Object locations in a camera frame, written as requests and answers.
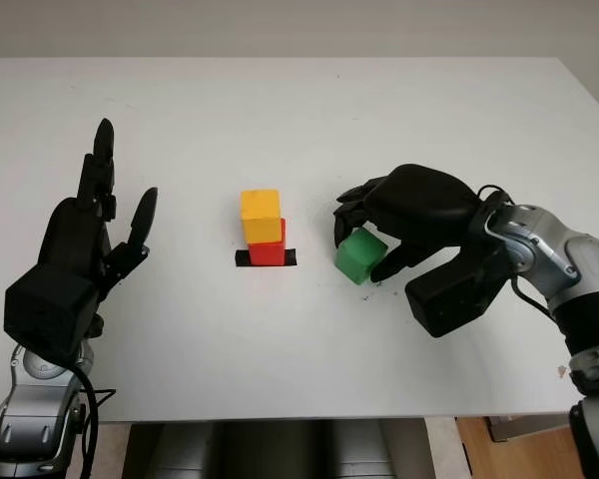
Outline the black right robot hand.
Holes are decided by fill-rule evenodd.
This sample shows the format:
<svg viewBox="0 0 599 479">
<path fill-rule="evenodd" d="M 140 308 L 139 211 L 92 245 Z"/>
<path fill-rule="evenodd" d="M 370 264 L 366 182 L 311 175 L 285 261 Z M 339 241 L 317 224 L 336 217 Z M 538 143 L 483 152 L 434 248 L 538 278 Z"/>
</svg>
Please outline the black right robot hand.
<svg viewBox="0 0 599 479">
<path fill-rule="evenodd" d="M 481 205 L 477 193 L 462 180 L 416 164 L 401 165 L 336 200 L 335 244 L 366 223 L 400 241 L 372 269 L 373 282 L 414 267 L 445 247 L 460 245 Z"/>
</svg>

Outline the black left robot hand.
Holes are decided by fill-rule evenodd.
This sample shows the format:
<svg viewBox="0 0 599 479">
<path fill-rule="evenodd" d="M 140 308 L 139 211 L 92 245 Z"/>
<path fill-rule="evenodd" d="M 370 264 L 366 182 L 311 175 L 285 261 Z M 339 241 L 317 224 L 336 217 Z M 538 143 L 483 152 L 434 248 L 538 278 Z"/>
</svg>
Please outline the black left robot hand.
<svg viewBox="0 0 599 479">
<path fill-rule="evenodd" d="M 97 129 L 93 151 L 86 154 L 77 196 L 63 200 L 53 211 L 43 238 L 38 261 L 89 281 L 95 302 L 87 309 L 86 331 L 100 331 L 98 306 L 113 287 L 126 278 L 149 255 L 146 239 L 155 217 L 158 189 L 142 195 L 129 238 L 112 247 L 107 223 L 116 217 L 114 127 L 103 119 Z"/>
</svg>

